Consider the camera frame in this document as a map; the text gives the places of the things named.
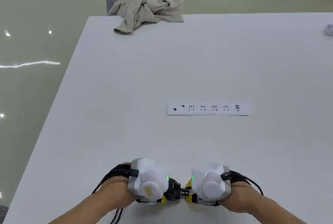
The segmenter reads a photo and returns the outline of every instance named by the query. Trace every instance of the black strap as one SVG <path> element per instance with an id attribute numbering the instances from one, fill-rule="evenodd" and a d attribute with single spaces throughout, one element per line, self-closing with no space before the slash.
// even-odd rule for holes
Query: black strap
<path id="1" fill-rule="evenodd" d="M 97 191 L 97 189 L 99 189 L 99 187 L 101 185 L 103 185 L 103 183 L 110 179 L 111 177 L 114 176 L 122 176 L 125 178 L 129 178 L 130 176 L 133 177 L 138 177 L 139 176 L 139 171 L 137 169 L 132 169 L 130 164 L 120 164 L 116 167 L 114 167 L 112 170 L 110 170 L 109 173 L 107 173 L 103 179 L 100 181 L 100 183 L 97 185 L 97 187 L 94 189 L 93 193 L 95 193 Z"/>

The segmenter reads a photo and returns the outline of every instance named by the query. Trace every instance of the yellow part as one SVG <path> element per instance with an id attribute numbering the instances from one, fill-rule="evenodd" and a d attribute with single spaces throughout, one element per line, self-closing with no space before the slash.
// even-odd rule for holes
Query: yellow part
<path id="1" fill-rule="evenodd" d="M 185 197 L 185 202 L 192 203 L 192 195 Z"/>
<path id="2" fill-rule="evenodd" d="M 186 187 L 186 188 L 188 188 L 188 187 L 192 187 L 192 179 L 190 179 L 190 180 L 188 181 L 188 183 L 186 184 L 185 187 Z"/>
<path id="3" fill-rule="evenodd" d="M 162 204 L 162 203 L 165 203 L 166 201 L 167 201 L 166 197 L 165 197 L 165 196 L 162 196 L 161 204 Z"/>
<path id="4" fill-rule="evenodd" d="M 192 187 L 192 179 L 188 181 L 188 183 L 185 186 L 186 188 Z M 192 203 L 192 195 L 189 195 L 188 197 L 185 197 L 185 202 Z"/>

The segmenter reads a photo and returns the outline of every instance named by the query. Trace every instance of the glossy floor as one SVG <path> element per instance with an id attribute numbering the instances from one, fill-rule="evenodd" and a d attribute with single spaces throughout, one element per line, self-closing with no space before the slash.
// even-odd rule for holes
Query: glossy floor
<path id="1" fill-rule="evenodd" d="M 185 14 L 299 11 L 332 12 L 333 0 L 184 5 Z M 0 205 L 10 205 L 88 16 L 105 14 L 105 0 L 0 0 Z"/>

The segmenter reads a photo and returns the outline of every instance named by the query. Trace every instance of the power strip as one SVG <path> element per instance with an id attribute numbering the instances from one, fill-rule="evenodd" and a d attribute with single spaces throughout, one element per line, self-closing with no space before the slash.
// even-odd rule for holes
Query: power strip
<path id="1" fill-rule="evenodd" d="M 169 103 L 168 115 L 248 116 L 250 107 L 245 103 Z"/>

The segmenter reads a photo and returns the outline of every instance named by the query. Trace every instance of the wrist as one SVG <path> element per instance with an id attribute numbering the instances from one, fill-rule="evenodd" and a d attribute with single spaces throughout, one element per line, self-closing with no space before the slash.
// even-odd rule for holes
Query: wrist
<path id="1" fill-rule="evenodd" d="M 260 211 L 261 206 L 266 204 L 265 202 L 267 201 L 267 199 L 268 198 L 266 198 L 265 196 L 263 196 L 261 194 L 253 195 L 253 197 L 251 197 L 251 199 L 248 203 L 246 213 L 250 214 L 252 216 L 256 216 L 258 214 L 258 212 Z"/>
<path id="2" fill-rule="evenodd" d="M 102 188 L 94 195 L 96 195 L 96 201 L 98 201 L 98 205 L 103 212 L 108 213 L 117 208 L 116 202 L 113 200 L 112 191 Z"/>

